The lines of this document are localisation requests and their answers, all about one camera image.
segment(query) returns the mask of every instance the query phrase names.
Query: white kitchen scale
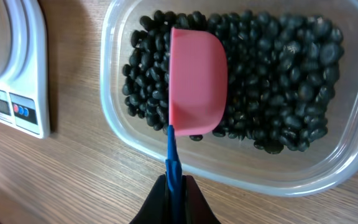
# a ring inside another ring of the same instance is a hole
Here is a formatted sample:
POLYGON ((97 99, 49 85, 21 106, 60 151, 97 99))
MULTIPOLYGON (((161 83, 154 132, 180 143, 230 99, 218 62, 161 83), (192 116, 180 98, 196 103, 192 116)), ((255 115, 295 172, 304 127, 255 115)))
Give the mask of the white kitchen scale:
POLYGON ((4 0, 11 56, 0 75, 0 122, 37 138, 50 134, 47 39, 37 0, 4 0))

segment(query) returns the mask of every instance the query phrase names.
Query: clear plastic container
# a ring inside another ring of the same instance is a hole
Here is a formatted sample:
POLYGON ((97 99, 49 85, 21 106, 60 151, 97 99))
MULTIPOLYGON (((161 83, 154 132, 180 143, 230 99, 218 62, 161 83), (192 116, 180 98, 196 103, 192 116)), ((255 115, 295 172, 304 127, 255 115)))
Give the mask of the clear plastic container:
POLYGON ((247 0, 115 0, 103 24, 101 45, 101 104, 112 130, 130 146, 165 160, 167 137, 144 120, 127 115, 121 93, 122 66, 132 52, 130 34, 141 29, 139 18, 155 10, 191 13, 268 11, 322 14, 343 31, 345 55, 341 78, 326 116, 329 132, 306 152, 284 150, 270 155, 252 141, 216 138, 207 134, 201 142, 177 139, 183 169, 218 182, 278 196, 316 194, 348 179, 358 170, 358 0, 247 1, 247 0))

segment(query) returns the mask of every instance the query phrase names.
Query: wooden table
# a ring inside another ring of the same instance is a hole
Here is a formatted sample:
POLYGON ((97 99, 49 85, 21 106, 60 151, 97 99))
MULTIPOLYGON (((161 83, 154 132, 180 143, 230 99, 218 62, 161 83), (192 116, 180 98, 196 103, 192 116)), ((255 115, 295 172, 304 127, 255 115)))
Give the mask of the wooden table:
MULTIPOLYGON (((45 222, 128 223, 165 168, 125 145, 101 111, 99 51, 109 1, 39 2, 54 133, 38 140, 0 124, 0 189, 45 222)), ((358 223, 358 173, 302 198, 196 179, 222 223, 358 223)))

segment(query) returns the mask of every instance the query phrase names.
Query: pink measuring scoop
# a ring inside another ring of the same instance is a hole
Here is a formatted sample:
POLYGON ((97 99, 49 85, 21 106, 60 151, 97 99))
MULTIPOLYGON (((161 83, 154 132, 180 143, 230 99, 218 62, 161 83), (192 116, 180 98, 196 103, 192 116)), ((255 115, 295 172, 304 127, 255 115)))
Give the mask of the pink measuring scoop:
POLYGON ((227 97, 227 60, 214 35, 172 28, 169 123, 176 136, 206 134, 222 119, 227 97))

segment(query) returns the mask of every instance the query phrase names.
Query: black soybean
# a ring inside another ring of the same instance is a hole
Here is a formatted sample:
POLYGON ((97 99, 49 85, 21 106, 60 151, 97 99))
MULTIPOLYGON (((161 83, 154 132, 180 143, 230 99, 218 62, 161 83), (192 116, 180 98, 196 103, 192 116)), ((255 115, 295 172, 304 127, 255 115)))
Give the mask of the black soybean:
POLYGON ((285 117, 284 124, 296 130, 300 130, 302 128, 302 120, 295 115, 285 117))
MULTIPOLYGON (((268 12, 253 16, 195 11, 186 15, 157 10, 140 18, 144 30, 130 36, 135 48, 122 87, 130 116, 146 118, 154 130, 168 128, 171 28, 203 30, 222 43, 228 68, 227 105, 216 137, 256 140, 256 148, 278 154, 286 145, 305 151, 327 133, 324 114, 335 96, 338 61, 344 50, 341 30, 320 15, 304 17, 268 12)), ((194 141, 203 136, 190 136, 194 141)))
POLYGON ((136 116, 136 107, 129 105, 128 106, 128 114, 129 114, 129 116, 136 116))
POLYGON ((190 139, 193 140, 193 141, 201 141, 203 140, 203 136, 202 135, 192 135, 190 136, 190 139))
POLYGON ((315 129, 314 131, 309 133, 309 140, 310 142, 313 142, 317 139, 324 137, 327 133, 327 127, 315 129))

